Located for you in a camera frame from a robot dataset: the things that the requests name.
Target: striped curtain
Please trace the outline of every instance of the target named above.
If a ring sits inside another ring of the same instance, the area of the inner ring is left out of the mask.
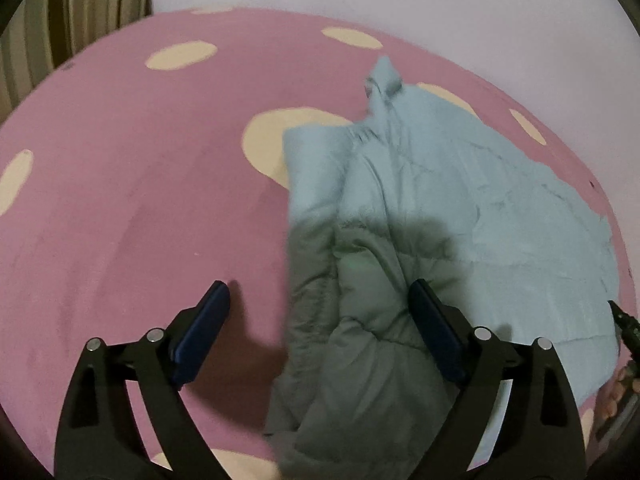
[[[149,12],[149,0],[23,0],[0,35],[0,123],[56,67]]]

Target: pink fabric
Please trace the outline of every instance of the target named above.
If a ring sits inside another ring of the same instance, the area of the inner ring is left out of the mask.
[[[367,32],[383,48],[327,38],[321,30],[329,26]],[[217,54],[171,72],[146,68],[156,51],[193,40],[215,44]],[[0,168],[23,149],[34,154],[31,176],[0,216],[0,404],[46,466],[84,343],[132,341],[165,326],[214,280],[231,283],[232,313],[182,396],[211,447],[270,457],[260,430],[285,359],[287,191],[245,159],[242,132],[274,108],[363,118],[363,82],[382,54],[406,82],[437,84],[467,101],[607,215],[620,302],[635,305],[620,230],[597,180],[489,83],[404,41],[328,18],[255,9],[159,14],[86,49],[0,130]],[[142,410],[139,396],[134,409]],[[153,456],[160,450],[148,420],[140,426]]]

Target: finger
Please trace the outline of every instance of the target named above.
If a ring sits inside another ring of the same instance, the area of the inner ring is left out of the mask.
[[[609,414],[607,413],[607,403],[606,402],[599,402],[596,405],[596,418],[598,420],[607,420],[609,418]]]
[[[607,403],[607,415],[616,416],[617,412],[618,412],[618,403],[615,400],[610,400]]]
[[[610,398],[615,402],[620,402],[620,399],[622,399],[622,396],[625,394],[625,390],[626,390],[626,387],[624,384],[622,383],[614,384],[613,388],[611,389]]]

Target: white wall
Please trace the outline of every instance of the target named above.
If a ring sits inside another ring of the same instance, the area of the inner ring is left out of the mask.
[[[242,4],[324,14],[395,34],[481,75],[596,174],[640,276],[640,38],[616,0],[153,1],[157,12]]]

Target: pink bedsheet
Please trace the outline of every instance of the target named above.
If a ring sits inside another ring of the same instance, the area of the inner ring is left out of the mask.
[[[182,396],[211,447],[270,458],[260,430],[285,359],[287,307],[287,179],[276,130],[304,114],[363,118],[362,82],[382,54],[407,83],[468,107],[608,217],[620,303],[633,308],[622,237],[596,178],[478,76],[329,18],[159,14],[86,49],[0,130],[0,404],[46,466],[84,343],[140,338],[214,280],[230,283],[232,313]],[[276,114],[263,139],[243,137],[259,114],[289,108],[302,110]],[[140,412],[140,397],[133,401]],[[160,450],[144,417],[140,427],[153,456]]]

